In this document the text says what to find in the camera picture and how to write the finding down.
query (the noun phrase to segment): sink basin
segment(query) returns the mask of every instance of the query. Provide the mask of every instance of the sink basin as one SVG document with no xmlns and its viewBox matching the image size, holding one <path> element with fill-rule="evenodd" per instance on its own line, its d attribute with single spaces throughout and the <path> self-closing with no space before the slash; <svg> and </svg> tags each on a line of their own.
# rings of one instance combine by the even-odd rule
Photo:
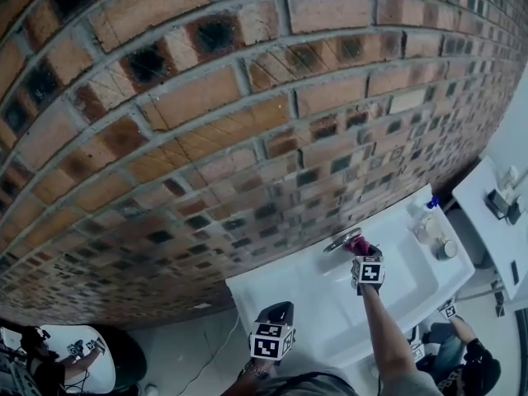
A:
<svg viewBox="0 0 528 396">
<path fill-rule="evenodd" d="M 408 213 L 417 198 L 431 198 L 430 187 L 355 226 L 384 254 L 386 276 L 380 297 L 404 332 L 450 298 L 474 273 L 440 209 L 433 215 L 445 235 L 457 242 L 458 256 L 440 262 L 427 245 L 417 241 Z M 344 367 L 368 356 L 372 346 L 363 299 L 351 287 L 352 254 L 341 248 L 324 253 L 331 241 L 326 239 L 226 282 L 247 332 L 262 309 L 289 300 L 295 305 L 294 350 L 325 365 Z"/>
</svg>

